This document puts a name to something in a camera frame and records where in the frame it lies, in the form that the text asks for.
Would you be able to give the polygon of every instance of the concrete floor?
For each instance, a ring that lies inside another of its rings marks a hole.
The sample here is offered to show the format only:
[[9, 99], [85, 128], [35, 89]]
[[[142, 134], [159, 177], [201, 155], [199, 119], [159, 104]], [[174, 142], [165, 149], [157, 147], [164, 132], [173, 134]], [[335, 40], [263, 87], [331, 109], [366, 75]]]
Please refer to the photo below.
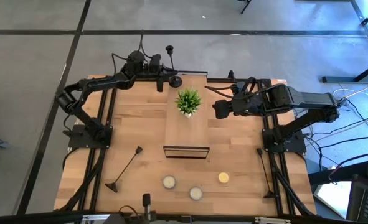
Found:
[[[84, 0], [0, 1], [0, 29], [72, 29], [77, 27]], [[357, 1], [368, 16], [368, 1]], [[204, 0], [93, 1], [85, 30], [362, 30], [349, 2], [254, 0], [244, 15], [243, 2]], [[133, 35], [81, 36], [67, 83], [89, 74], [111, 74], [110, 53], [127, 55], [137, 48]], [[72, 36], [0, 35], [0, 215], [11, 214], [37, 144], [54, 91], [64, 68]], [[226, 77], [230, 69], [247, 78], [284, 78], [298, 91], [332, 92], [337, 84], [322, 84], [324, 75], [354, 76], [368, 68], [366, 37], [149, 35], [144, 47], [161, 53], [174, 46], [174, 65], [181, 70], [205, 70], [210, 77]], [[364, 85], [343, 85], [359, 90]], [[368, 117], [368, 98], [351, 98]], [[44, 156], [28, 212], [49, 212], [62, 173], [68, 138], [62, 134], [59, 111]], [[340, 128], [358, 121], [353, 110], [341, 110], [332, 124], [315, 124], [314, 132]], [[346, 135], [321, 141], [322, 146], [368, 136], [363, 124]], [[368, 152], [368, 140], [341, 144], [324, 155], [341, 162]], [[307, 158], [318, 161], [308, 148]], [[324, 166], [333, 165], [323, 160]]]

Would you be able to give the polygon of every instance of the wooden tabletop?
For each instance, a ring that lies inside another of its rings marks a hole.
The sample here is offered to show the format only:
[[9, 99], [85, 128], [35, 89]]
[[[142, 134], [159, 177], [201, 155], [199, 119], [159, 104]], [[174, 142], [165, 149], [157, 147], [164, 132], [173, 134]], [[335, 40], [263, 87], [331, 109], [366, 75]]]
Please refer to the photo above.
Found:
[[[286, 83], [285, 80], [272, 80], [272, 84]], [[209, 86], [225, 87], [229, 83], [208, 83]], [[262, 163], [256, 148], [263, 147], [261, 130], [263, 121], [260, 117], [230, 116], [216, 119], [212, 104], [222, 96], [205, 91], [206, 100], [201, 107], [206, 109], [204, 120], [208, 145], [207, 159], [166, 159], [163, 151], [166, 136], [167, 105], [171, 101], [170, 91], [176, 91], [168, 83], [164, 91], [156, 91], [155, 82], [136, 82], [130, 90], [118, 90], [111, 125], [113, 138], [106, 151], [96, 211], [117, 212], [120, 207], [130, 205], [138, 212], [143, 212], [142, 195], [151, 194], [151, 209], [157, 213], [192, 214], [192, 215], [276, 215], [274, 199], [264, 199], [267, 183]], [[106, 99], [104, 118], [108, 111], [110, 92]], [[230, 90], [223, 90], [231, 95]], [[96, 116], [101, 92], [92, 93], [83, 109]], [[294, 119], [290, 111], [280, 114], [280, 124]], [[137, 155], [117, 182], [118, 193], [105, 187], [113, 182], [133, 156], [137, 146], [143, 152]], [[79, 149], [66, 161], [65, 169], [55, 201], [55, 208], [64, 206], [83, 181], [89, 149]], [[308, 181], [304, 160], [296, 154], [287, 153], [290, 184], [301, 201], [312, 212], [316, 212], [313, 195]], [[263, 155], [268, 181], [272, 186], [268, 155]], [[218, 174], [226, 172], [229, 181], [221, 184]], [[177, 185], [165, 189], [162, 180], [166, 175], [173, 175]], [[193, 201], [189, 197], [190, 188], [198, 186], [203, 191], [203, 198]], [[89, 207], [92, 184], [88, 188], [85, 208]], [[287, 213], [285, 193], [281, 193], [283, 209]]]

